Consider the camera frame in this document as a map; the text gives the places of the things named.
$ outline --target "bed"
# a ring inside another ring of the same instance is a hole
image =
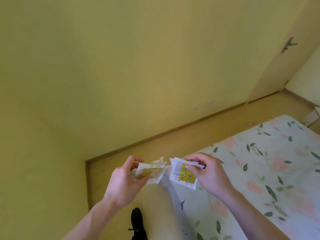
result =
[[[218,157],[233,186],[290,239],[320,239],[320,136],[283,115],[199,152]],[[163,177],[185,240],[247,239],[198,183]]]

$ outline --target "white packet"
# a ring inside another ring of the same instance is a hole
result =
[[[200,170],[204,169],[205,166],[200,165],[197,161],[185,161],[178,157],[175,157],[174,159],[170,158],[170,161],[172,166],[170,180],[195,190],[198,179],[193,173],[186,169],[185,165],[192,165]]]
[[[163,162],[163,157],[154,163],[155,164],[139,163],[138,168],[134,171],[133,179],[138,181],[142,177],[148,176],[149,179],[146,184],[158,184],[168,166],[163,165],[167,163]]]

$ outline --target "black shoe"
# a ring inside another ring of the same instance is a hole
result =
[[[136,233],[137,231],[145,232],[145,230],[143,228],[142,213],[139,208],[135,208],[132,210],[131,224],[132,224],[133,229],[129,229],[129,230],[134,230],[134,233]]]

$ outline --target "black pants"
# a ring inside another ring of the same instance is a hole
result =
[[[136,231],[131,240],[148,240],[146,231],[144,229]]]

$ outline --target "yellow wall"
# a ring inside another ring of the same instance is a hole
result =
[[[320,46],[288,82],[286,88],[320,106]]]
[[[0,239],[60,239],[87,212],[84,163],[0,86]]]
[[[244,102],[303,1],[4,0],[2,72],[85,160]]]

